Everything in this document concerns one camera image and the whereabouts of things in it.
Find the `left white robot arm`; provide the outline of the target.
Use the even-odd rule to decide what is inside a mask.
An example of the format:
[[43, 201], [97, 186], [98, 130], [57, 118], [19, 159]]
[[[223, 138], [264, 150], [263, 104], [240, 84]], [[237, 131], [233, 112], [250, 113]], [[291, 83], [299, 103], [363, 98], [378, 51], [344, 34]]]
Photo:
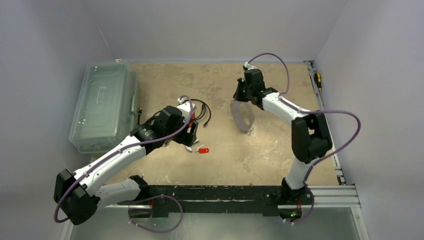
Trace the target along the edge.
[[196, 108], [196, 104], [189, 101], [166, 106], [158, 115], [136, 125], [123, 141], [94, 162], [73, 172], [60, 171], [54, 185], [53, 220], [80, 225], [108, 205], [125, 201], [138, 205], [146, 203], [149, 191], [143, 187], [146, 182], [142, 177], [136, 175], [114, 184], [106, 182], [168, 142], [192, 146], [197, 139], [198, 122], [193, 117]]

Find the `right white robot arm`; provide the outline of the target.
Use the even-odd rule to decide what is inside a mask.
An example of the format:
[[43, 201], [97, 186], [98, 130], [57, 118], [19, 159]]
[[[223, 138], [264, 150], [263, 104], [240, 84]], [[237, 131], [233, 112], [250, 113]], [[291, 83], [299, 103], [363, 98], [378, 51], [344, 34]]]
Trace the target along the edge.
[[314, 164], [333, 147], [325, 115], [304, 111], [285, 100], [276, 89], [265, 86], [263, 73], [253, 67], [244, 68], [244, 76], [237, 80], [233, 99], [235, 102], [252, 103], [290, 127], [294, 160], [281, 182], [279, 198], [288, 204], [294, 203], [305, 192]]

